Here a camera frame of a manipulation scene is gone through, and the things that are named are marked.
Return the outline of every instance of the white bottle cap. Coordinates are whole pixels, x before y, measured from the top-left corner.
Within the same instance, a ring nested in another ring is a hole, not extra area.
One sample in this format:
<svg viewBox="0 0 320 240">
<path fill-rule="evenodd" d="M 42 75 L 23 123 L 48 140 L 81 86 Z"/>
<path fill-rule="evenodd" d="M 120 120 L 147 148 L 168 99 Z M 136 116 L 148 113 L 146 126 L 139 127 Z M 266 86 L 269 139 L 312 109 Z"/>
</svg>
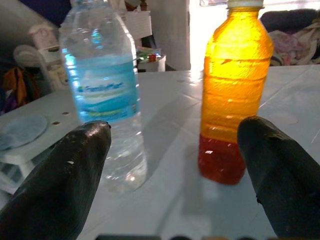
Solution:
<svg viewBox="0 0 320 240">
<path fill-rule="evenodd" d="M 264 0 L 228 0 L 228 9 L 230 8 L 245 8 L 245 7 L 257 7 L 262 8 L 264 6 Z"/>
</svg>

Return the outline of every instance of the white table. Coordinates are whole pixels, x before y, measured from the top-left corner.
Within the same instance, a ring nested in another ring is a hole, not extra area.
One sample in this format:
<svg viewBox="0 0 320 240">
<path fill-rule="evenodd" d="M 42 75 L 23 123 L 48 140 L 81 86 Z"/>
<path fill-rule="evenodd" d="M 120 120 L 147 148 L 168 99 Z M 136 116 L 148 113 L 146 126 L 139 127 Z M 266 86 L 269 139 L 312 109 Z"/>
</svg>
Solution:
<svg viewBox="0 0 320 240">
<path fill-rule="evenodd" d="M 8 166 L 7 164 L 11 165 L 11 169 L 7 175 L 0 171 L 0 189 L 6 190 L 11 194 L 15 192 L 19 183 L 35 167 L 32 159 L 43 153 L 66 133 L 80 124 L 76 117 L 76 110 L 71 94 L 68 90 L 63 90 L 46 95 L 0 116 L 0 129 L 4 124 L 9 123 L 15 118 L 33 114 L 43 115 L 47 119 L 48 127 L 45 132 L 29 144 L 0 151 L 0 170 Z M 17 168 L 22 175 L 18 184 L 8 177 L 16 174 Z"/>
<path fill-rule="evenodd" d="M 194 240 L 274 237 L 248 173 L 236 186 L 212 182 L 198 173 L 201 76 L 189 71 L 147 72 L 139 74 L 139 83 L 143 135 L 153 174 L 132 193 L 115 195 L 99 188 L 78 240 L 94 240 L 103 233 L 158 235 L 164 240 L 175 235 Z M 259 111 L 318 160 L 319 93 L 320 65 L 272 67 Z M 68 92 L 59 94 L 69 99 Z M 54 111 L 62 113 L 62 101 L 54 101 Z"/>
</svg>

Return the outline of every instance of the bottle label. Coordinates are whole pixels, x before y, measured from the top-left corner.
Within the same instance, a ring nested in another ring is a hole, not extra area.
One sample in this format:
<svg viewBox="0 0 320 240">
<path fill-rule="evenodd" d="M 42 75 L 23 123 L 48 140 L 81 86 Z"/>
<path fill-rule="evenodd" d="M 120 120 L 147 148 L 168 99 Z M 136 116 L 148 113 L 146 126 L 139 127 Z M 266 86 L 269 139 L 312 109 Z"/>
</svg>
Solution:
<svg viewBox="0 0 320 240">
<path fill-rule="evenodd" d="M 137 79 L 132 62 L 116 66 L 68 70 L 79 118 L 82 122 L 109 123 L 139 112 Z"/>
</svg>

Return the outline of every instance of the plastic container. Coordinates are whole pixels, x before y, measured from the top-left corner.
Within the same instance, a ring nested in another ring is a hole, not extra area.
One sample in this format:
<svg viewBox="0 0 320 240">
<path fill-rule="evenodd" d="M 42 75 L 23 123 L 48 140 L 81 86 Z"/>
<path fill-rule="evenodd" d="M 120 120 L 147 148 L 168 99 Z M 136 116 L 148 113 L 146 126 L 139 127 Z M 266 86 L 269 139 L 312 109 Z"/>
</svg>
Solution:
<svg viewBox="0 0 320 240">
<path fill-rule="evenodd" d="M 136 50 L 121 18 L 103 0 L 76 1 L 60 30 L 61 55 L 78 117 L 111 124 L 101 184 L 135 190 L 146 179 Z"/>
<path fill-rule="evenodd" d="M 206 47 L 198 167 L 223 184 L 237 184 L 245 173 L 237 129 L 257 114 L 273 54 L 258 20 L 262 6 L 262 0 L 229 1 L 228 18 Z"/>
<path fill-rule="evenodd" d="M 51 49 L 59 46 L 58 40 L 53 33 L 53 28 L 46 23 L 32 26 L 28 33 L 32 35 L 34 45 L 38 50 Z"/>
</svg>

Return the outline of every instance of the clear plastic water bottle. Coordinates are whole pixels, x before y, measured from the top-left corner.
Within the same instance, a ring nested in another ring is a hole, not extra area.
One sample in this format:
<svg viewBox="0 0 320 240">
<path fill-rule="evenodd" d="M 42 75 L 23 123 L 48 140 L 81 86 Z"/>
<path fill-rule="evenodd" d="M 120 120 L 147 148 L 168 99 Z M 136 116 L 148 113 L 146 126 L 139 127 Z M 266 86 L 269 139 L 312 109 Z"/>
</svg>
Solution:
<svg viewBox="0 0 320 240">
<path fill-rule="evenodd" d="M 133 38 L 108 1 L 76 0 L 61 26 L 60 48 L 79 119 L 112 127 L 101 184 L 114 192 L 137 189 L 147 158 Z"/>
</svg>

